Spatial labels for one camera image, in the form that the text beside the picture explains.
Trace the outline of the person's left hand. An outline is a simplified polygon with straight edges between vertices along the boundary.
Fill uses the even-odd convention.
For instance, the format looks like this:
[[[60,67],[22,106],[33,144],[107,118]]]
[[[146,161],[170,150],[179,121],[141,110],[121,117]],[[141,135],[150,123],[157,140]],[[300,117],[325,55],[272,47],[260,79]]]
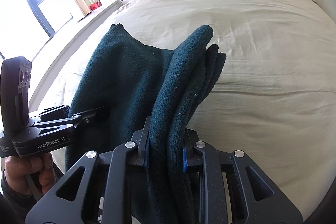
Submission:
[[[56,182],[50,152],[41,157],[34,156],[29,159],[18,156],[9,156],[5,159],[5,178],[13,191],[31,196],[32,192],[27,185],[26,176],[33,173],[39,173],[39,184],[42,186],[42,193],[46,194]]]

